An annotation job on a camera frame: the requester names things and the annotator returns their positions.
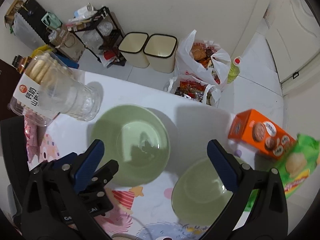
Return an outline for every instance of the green bowl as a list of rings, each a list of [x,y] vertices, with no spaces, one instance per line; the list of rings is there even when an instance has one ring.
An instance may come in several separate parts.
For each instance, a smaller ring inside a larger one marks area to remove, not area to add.
[[[227,205],[232,192],[226,190],[209,158],[193,164],[172,192],[172,208],[183,223],[211,225]]]
[[[119,105],[105,112],[96,122],[91,141],[104,142],[104,156],[98,166],[111,159],[118,161],[119,171],[112,181],[135,187],[157,178],[167,165],[170,141],[160,119],[148,109],[136,105]]]

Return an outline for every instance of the screw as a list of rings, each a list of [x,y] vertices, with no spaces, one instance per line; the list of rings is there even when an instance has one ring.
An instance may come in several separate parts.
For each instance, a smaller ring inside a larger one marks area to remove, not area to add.
[[[70,169],[70,165],[69,165],[69,164],[63,164],[63,165],[62,165],[62,169],[63,169],[64,171],[67,171],[67,170]]]
[[[271,169],[271,172],[272,172],[273,174],[278,174],[278,170],[277,170],[276,168],[272,168],[272,169]]]
[[[37,167],[37,168],[34,168],[33,169],[33,174],[37,174],[38,172],[40,171],[40,169]]]
[[[251,168],[250,165],[247,164],[247,163],[242,163],[241,166],[242,166],[242,168],[243,168],[244,170],[246,170],[246,171],[247,171],[247,170],[250,170],[250,168]]]
[[[97,193],[97,197],[103,197],[104,196],[104,192],[103,191],[99,191],[98,193]]]

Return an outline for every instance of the cream trash can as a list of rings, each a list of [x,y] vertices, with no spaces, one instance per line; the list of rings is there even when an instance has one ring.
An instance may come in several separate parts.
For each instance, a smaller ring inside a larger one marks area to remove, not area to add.
[[[143,49],[150,62],[150,67],[156,71],[171,73],[174,69],[174,57],[178,40],[166,34],[153,34]]]
[[[123,38],[118,49],[131,65],[146,68],[149,61],[142,50],[148,42],[148,38],[147,33],[130,32]]]

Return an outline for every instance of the green chip package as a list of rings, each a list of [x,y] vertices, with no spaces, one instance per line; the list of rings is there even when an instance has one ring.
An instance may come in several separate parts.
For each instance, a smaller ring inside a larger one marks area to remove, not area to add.
[[[320,163],[320,141],[304,134],[298,134],[297,137],[292,148],[273,165],[279,171],[286,198],[301,186]],[[252,191],[245,211],[251,210],[257,193],[257,189]]]

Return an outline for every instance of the orange snack box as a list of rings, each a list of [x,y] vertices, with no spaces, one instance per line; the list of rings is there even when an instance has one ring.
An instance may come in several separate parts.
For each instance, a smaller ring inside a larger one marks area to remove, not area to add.
[[[228,138],[242,140],[277,160],[295,142],[288,133],[254,109],[236,115]]]

